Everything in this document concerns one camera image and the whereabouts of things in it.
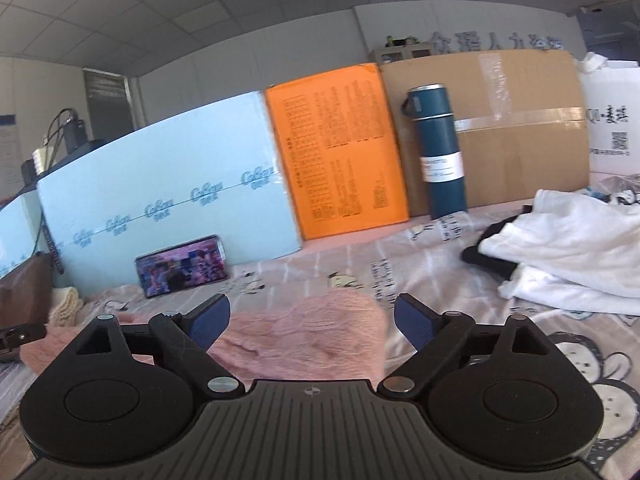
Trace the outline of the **pink knitted sweater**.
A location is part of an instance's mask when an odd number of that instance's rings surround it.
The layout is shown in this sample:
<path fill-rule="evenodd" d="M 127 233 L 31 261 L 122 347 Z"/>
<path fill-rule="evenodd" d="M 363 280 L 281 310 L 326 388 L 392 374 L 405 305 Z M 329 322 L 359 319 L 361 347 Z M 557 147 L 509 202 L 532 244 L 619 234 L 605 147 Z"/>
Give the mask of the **pink knitted sweater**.
<path fill-rule="evenodd" d="M 241 382 L 385 375 L 390 315 L 369 296 L 335 289 L 287 307 L 241 311 L 207 353 Z"/>

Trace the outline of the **cream knitted cloth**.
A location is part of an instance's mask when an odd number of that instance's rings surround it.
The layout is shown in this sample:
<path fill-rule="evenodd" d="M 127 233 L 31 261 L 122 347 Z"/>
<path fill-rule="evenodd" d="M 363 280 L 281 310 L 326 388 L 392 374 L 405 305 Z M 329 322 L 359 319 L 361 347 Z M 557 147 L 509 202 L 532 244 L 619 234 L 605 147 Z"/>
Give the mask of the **cream knitted cloth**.
<path fill-rule="evenodd" d="M 73 287 L 52 289 L 49 324 L 54 327 L 72 327 L 84 302 L 78 290 Z"/>

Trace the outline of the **brown leather bag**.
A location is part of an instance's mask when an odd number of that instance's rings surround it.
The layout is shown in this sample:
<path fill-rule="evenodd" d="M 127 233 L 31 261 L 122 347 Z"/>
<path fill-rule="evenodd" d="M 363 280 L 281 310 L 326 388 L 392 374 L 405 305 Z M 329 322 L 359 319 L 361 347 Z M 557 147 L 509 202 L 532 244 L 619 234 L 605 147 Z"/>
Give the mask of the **brown leather bag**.
<path fill-rule="evenodd" d="M 21 346 L 47 335 L 52 290 L 52 256 L 46 252 L 36 252 L 1 279 L 1 362 L 17 360 Z"/>

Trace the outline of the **smartphone with lit screen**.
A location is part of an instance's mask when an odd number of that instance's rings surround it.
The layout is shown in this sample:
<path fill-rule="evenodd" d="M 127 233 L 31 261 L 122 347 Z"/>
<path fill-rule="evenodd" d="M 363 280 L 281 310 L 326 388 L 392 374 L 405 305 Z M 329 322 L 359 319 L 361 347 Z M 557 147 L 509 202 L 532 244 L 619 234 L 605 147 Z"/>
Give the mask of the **smartphone with lit screen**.
<path fill-rule="evenodd" d="M 200 238 L 134 260 L 148 299 L 224 281 L 228 278 L 224 245 L 217 235 Z"/>

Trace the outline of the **white garment pile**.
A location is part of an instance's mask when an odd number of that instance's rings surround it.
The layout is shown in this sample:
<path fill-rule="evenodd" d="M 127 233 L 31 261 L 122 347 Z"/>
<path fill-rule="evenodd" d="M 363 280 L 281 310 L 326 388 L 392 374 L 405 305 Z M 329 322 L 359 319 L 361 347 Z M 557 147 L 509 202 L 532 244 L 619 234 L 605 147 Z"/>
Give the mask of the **white garment pile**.
<path fill-rule="evenodd" d="M 639 204 L 540 190 L 533 210 L 478 246 L 516 265 L 499 295 L 565 311 L 639 315 Z"/>

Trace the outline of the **dark teal thermos bottle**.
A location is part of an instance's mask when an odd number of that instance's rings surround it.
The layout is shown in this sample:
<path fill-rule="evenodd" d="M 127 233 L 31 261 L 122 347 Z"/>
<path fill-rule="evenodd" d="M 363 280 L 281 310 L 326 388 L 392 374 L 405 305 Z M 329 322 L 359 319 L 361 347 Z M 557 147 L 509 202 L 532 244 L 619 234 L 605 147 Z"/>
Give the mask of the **dark teal thermos bottle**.
<path fill-rule="evenodd" d="M 446 87 L 424 84 L 411 88 L 401 111 L 412 121 L 418 139 L 431 217 L 467 211 L 463 159 Z"/>

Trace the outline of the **large light blue box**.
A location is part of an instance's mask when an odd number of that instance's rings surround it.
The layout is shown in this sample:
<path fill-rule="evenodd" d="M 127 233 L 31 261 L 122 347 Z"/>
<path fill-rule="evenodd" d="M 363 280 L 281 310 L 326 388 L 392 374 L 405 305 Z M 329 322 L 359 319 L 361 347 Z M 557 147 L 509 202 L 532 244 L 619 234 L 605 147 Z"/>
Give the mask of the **large light blue box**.
<path fill-rule="evenodd" d="M 264 95 L 129 133 L 37 184 L 65 277 L 84 296 L 137 283 L 137 258 L 215 235 L 229 264 L 303 245 Z"/>

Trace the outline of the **white power strip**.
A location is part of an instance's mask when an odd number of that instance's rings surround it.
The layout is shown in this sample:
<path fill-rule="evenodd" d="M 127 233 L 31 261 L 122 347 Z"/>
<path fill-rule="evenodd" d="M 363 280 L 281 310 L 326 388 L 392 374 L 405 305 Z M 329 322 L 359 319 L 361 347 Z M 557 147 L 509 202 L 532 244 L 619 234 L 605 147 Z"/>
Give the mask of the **white power strip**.
<path fill-rule="evenodd" d="M 43 174 L 49 170 L 54 162 L 54 148 L 52 145 L 36 148 L 32 152 L 32 161 L 34 162 L 36 174 Z"/>

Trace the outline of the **black power adapter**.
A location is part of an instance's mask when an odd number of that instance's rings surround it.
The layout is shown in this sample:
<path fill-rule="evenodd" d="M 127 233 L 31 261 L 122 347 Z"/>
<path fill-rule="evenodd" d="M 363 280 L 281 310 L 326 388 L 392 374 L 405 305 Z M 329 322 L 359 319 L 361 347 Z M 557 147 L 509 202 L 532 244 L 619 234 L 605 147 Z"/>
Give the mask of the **black power adapter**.
<path fill-rule="evenodd" d="M 77 116 L 72 116 L 64 122 L 63 140 L 66 154 L 70 155 L 88 142 L 85 122 Z"/>

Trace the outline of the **brown cardboard box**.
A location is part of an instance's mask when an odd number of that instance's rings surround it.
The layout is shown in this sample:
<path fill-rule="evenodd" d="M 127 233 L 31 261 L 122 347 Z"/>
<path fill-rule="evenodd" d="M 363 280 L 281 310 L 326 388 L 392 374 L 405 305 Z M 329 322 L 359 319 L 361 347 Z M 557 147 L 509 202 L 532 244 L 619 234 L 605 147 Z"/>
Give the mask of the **brown cardboard box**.
<path fill-rule="evenodd" d="M 429 84 L 447 90 L 470 207 L 525 200 L 541 188 L 575 191 L 588 184 L 586 109 L 570 53 L 464 52 L 393 62 L 380 72 L 410 216 L 423 216 L 428 207 L 418 135 L 401 105 L 410 90 Z"/>

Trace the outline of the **orange printed board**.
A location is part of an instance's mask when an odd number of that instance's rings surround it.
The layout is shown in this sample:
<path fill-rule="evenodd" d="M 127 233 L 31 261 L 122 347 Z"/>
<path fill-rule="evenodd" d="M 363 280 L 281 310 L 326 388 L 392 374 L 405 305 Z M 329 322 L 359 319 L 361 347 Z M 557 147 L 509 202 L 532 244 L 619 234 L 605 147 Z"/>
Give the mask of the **orange printed board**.
<path fill-rule="evenodd" d="M 408 220 L 378 66 L 358 64 L 276 84 L 264 96 L 305 240 Z"/>

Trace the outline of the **white printed bag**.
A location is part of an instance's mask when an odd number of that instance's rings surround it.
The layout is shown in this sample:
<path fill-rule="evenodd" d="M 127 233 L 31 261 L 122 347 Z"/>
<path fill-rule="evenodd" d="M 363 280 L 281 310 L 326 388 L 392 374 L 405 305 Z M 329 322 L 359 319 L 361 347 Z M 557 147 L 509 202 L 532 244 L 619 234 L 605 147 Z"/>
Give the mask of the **white printed bag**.
<path fill-rule="evenodd" d="M 577 63 L 585 101 L 590 169 L 638 174 L 640 68 L 589 52 Z"/>

